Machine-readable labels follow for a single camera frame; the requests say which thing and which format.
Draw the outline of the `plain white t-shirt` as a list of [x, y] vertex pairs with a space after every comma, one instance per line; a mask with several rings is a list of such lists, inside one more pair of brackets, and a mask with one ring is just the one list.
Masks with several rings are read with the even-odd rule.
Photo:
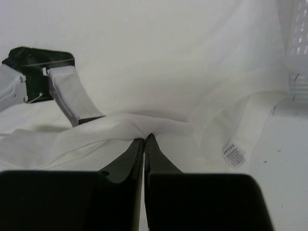
[[0, 115], [0, 168], [96, 169], [109, 140], [198, 138], [239, 99], [285, 90], [274, 0], [3, 0], [0, 57], [18, 46], [73, 54], [105, 118], [72, 128], [55, 101]]

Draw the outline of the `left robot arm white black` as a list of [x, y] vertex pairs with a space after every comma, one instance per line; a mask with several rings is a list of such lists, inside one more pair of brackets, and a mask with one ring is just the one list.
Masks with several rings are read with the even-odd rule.
[[69, 52], [17, 47], [0, 64], [0, 110], [55, 100], [72, 126], [104, 117], [78, 76]]

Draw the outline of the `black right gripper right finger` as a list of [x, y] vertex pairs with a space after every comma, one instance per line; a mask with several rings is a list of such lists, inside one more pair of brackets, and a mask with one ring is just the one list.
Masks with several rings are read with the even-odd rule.
[[144, 199], [151, 231], [271, 231], [261, 189], [246, 174], [183, 173], [145, 143]]

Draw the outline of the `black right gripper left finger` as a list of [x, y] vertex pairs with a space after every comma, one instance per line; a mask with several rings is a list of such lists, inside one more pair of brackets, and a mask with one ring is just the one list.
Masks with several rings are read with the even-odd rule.
[[1, 230], [138, 230], [143, 146], [135, 139], [98, 171], [1, 172]]

